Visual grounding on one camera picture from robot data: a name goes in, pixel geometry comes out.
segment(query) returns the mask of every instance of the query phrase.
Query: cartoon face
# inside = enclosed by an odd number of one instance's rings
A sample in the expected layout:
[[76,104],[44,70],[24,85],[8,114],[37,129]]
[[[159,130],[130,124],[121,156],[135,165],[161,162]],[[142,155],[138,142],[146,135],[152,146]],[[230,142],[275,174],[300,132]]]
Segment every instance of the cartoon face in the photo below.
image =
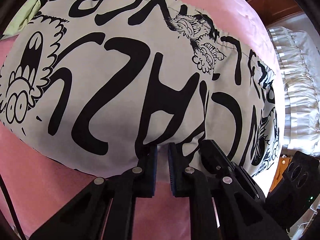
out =
[[183,34],[188,39],[198,40],[201,36],[209,35],[210,26],[205,19],[197,19],[191,15],[177,15],[169,22],[174,26],[175,31]]
[[[52,25],[52,29],[54,33],[57,32],[54,25]],[[5,63],[2,66],[0,70],[1,120],[6,119],[9,124],[13,122],[21,124],[27,111],[35,107],[37,100],[43,95],[42,87],[48,84],[47,77],[51,70],[48,67],[39,68],[40,60],[43,60],[43,65],[49,66],[54,58],[43,57],[41,59],[43,46],[43,35],[37,31],[28,39],[17,68],[15,70],[7,69]]]
[[21,62],[9,77],[8,87],[5,93],[5,112],[7,121],[16,120],[21,123],[26,115],[28,105],[33,106],[32,91],[36,73],[38,70],[43,45],[43,37],[40,32],[34,33],[29,39],[23,52]]
[[199,45],[199,48],[195,48],[195,54],[192,57],[192,61],[197,64],[198,69],[203,73],[210,73],[210,70],[214,70],[217,59],[223,60],[224,54],[217,50],[211,43],[206,42]]

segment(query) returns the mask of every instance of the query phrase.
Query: black frame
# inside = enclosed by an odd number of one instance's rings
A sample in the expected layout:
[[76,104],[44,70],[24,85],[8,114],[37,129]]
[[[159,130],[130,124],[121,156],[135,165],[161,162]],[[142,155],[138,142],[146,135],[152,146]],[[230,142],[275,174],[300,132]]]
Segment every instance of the black frame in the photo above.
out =
[[[8,26],[11,19],[20,9],[20,7],[27,0],[0,0],[0,35],[2,36],[4,30]],[[315,29],[320,34],[320,0],[295,0],[299,6],[304,10],[305,14],[313,23]],[[320,227],[320,214],[318,214],[307,230],[306,234],[302,237],[305,239],[316,239],[319,235]],[[4,215],[0,211],[0,235],[5,240],[18,240],[19,238],[13,232]]]

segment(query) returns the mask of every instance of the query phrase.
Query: pink blanket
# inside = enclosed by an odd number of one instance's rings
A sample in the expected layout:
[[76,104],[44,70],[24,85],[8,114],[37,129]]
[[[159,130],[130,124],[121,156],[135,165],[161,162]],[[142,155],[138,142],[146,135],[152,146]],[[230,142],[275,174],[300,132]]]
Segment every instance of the pink blanket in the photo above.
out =
[[[247,43],[277,75],[274,81],[276,110],[279,118],[280,139],[284,130],[284,91],[273,45],[256,12],[244,0],[182,0],[206,9],[215,25]],[[9,52],[15,37],[0,42],[0,64]],[[26,235],[65,205],[74,195],[93,180],[56,163],[25,145],[0,124],[0,171],[17,216]],[[265,182],[265,188],[271,181]],[[10,224],[12,218],[3,195],[0,209]],[[170,185],[157,182],[152,199],[138,199],[133,239],[190,239],[188,199],[172,197]]]

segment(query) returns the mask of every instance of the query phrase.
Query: wooden cabinet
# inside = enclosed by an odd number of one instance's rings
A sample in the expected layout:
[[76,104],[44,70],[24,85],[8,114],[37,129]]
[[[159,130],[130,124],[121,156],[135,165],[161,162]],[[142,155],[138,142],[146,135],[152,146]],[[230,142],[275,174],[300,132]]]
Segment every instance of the wooden cabinet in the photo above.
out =
[[295,0],[247,0],[247,2],[266,26],[287,16],[302,12]]
[[287,169],[287,167],[289,166],[291,160],[292,160],[291,158],[282,158],[282,157],[280,157],[279,163],[278,163],[278,168],[277,168],[276,174],[275,174],[275,176],[273,178],[273,182],[272,182],[270,190],[269,190],[270,192],[281,181],[282,173]]

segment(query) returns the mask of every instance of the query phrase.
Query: bed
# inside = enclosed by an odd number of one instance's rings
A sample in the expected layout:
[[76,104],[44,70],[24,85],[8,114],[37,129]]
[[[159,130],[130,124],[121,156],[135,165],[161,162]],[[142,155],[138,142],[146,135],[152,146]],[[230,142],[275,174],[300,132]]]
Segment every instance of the bed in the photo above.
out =
[[305,31],[268,29],[285,91],[284,150],[319,156],[320,54]]
[[[249,45],[275,72],[276,78],[273,85],[280,145],[282,145],[285,123],[284,88],[273,44],[258,15],[244,0],[183,1],[206,9],[218,28],[224,29]],[[2,58],[9,51],[14,38],[6,42],[5,49],[2,49]],[[7,182],[8,191],[26,235],[30,236],[93,179],[91,175],[69,169],[26,146],[2,124],[0,124],[0,140],[1,175]],[[254,176],[265,194],[268,193],[272,183],[278,158],[279,156],[275,158],[268,170]],[[156,196],[148,200],[137,200],[139,212],[136,212],[133,239],[151,239],[151,237],[165,240],[177,239],[176,233],[173,232],[180,232],[179,239],[189,239],[188,200],[173,198],[170,185],[163,182],[167,179],[166,176],[160,174],[161,176],[163,180],[157,182]],[[12,224],[2,195],[0,195],[0,209]]]

